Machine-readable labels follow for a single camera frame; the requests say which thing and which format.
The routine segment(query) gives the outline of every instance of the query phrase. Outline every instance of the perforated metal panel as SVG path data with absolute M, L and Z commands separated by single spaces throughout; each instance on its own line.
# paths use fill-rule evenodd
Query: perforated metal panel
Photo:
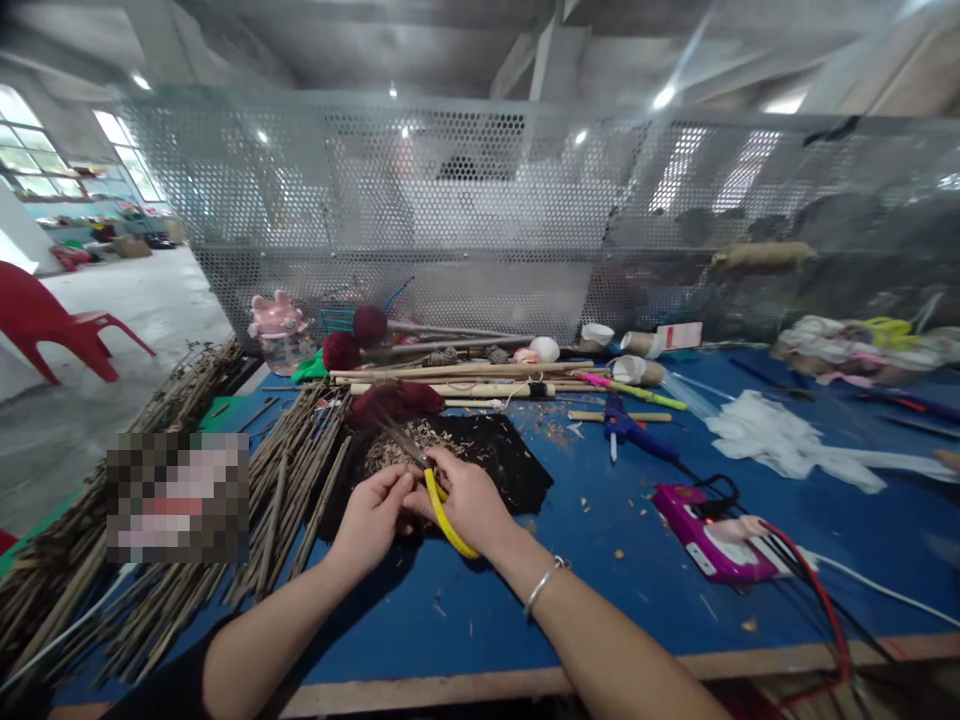
M 212 88 L 121 105 L 241 337 L 254 294 L 318 319 L 411 276 L 395 315 L 561 342 L 688 317 L 769 337 L 952 283 L 927 255 L 960 229 L 955 124 Z M 802 273 L 707 270 L 787 237 L 820 251 Z

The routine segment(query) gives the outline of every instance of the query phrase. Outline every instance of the hand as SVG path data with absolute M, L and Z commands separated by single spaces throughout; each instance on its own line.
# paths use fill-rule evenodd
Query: hand
M 357 485 L 327 557 L 362 575 L 379 565 L 396 537 L 398 520 L 401 534 L 413 532 L 410 524 L 400 518 L 400 511 L 403 499 L 413 490 L 415 478 L 423 478 L 420 468 L 391 465 Z
M 450 493 L 443 510 L 453 529 L 470 547 L 490 557 L 498 543 L 511 537 L 511 531 L 519 527 L 507 512 L 493 480 L 483 468 L 463 462 L 445 448 L 428 448 L 426 453 L 443 471 L 438 473 L 439 480 Z M 430 495 L 422 486 L 403 498 L 403 506 L 437 522 Z

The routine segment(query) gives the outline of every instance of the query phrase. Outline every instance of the blue table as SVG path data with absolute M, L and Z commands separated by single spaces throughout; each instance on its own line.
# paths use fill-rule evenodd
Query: blue table
M 678 371 L 734 396 L 744 388 L 765 389 L 732 366 L 725 354 L 706 354 Z M 945 375 L 943 382 L 928 383 L 917 392 L 960 406 L 960 385 L 949 379 Z M 271 377 L 263 385 L 282 383 Z M 947 439 L 877 417 L 902 413 L 909 417 L 909 411 L 848 400 L 845 394 L 828 388 L 818 402 L 793 402 L 790 407 L 813 422 L 829 445 L 923 456 L 951 447 Z M 235 428 L 270 395 L 279 396 L 281 402 L 293 397 L 261 387 L 247 400 L 246 412 L 230 413 Z M 280 404 L 248 432 L 275 419 Z M 626 404 L 631 412 L 658 409 L 633 398 Z M 688 481 L 632 446 L 621 448 L 618 463 L 611 466 L 600 424 L 584 423 L 583 439 L 564 429 L 570 409 L 601 408 L 514 401 L 506 411 L 556 482 L 540 514 L 519 519 L 529 524 L 540 542 L 569 558 L 580 577 L 699 678 L 833 666 L 810 593 L 792 581 L 778 581 L 740 596 L 707 582 L 650 502 L 657 483 Z M 924 533 L 929 533 L 960 541 L 957 486 L 881 471 L 889 487 L 865 495 L 819 469 L 808 480 L 796 481 L 753 461 L 729 460 L 710 445 L 714 436 L 690 413 L 674 413 L 673 423 L 651 424 L 650 431 L 681 447 L 684 461 L 701 477 L 719 472 L 734 478 L 742 503 L 797 543 L 960 617 L 957 571 L 935 557 L 924 540 Z M 583 498 L 590 512 L 585 512 Z M 615 557 L 617 550 L 623 551 L 622 559 Z M 326 545 L 318 542 L 309 564 L 319 562 L 326 552 Z M 949 625 L 833 570 L 824 569 L 822 577 L 828 591 L 875 636 L 885 638 L 894 655 L 960 656 L 960 634 Z M 181 635 L 172 656 L 226 612 L 220 606 L 202 611 Z M 751 620 L 755 632 L 743 627 Z M 861 643 L 853 643 L 852 651 L 861 664 L 878 662 L 878 656 Z M 431 540 L 416 553 L 394 548 L 380 570 L 331 616 L 295 671 L 299 690 L 285 715 L 567 692 L 569 684 L 557 665 L 550 644 L 535 625 L 524 623 L 520 603 L 492 570 L 472 569 L 445 541 Z M 83 675 L 58 691 L 55 704 L 110 702 L 126 691 L 117 681 L 91 689 L 98 671 L 99 663 L 90 662 Z

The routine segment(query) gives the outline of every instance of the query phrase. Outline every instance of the concrete floor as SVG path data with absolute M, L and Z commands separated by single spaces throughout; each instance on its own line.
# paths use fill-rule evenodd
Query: concrete floor
M 232 332 L 186 247 L 42 282 L 70 312 L 113 314 L 157 357 L 121 330 L 107 328 L 100 338 L 113 353 L 120 380 L 105 383 L 66 348 L 40 345 L 62 384 L 32 388 L 0 405 L 0 528 L 17 537 L 81 486 L 186 354 L 187 340 L 221 342 Z

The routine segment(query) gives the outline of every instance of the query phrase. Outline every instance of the forearm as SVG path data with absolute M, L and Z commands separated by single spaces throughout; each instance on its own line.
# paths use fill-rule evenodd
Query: forearm
M 217 633 L 203 667 L 203 701 L 213 720 L 256 717 L 361 577 L 328 554 Z
M 521 602 L 554 566 L 553 556 L 519 527 L 489 559 Z M 551 575 L 533 617 L 593 717 L 728 718 L 672 655 L 572 572 Z

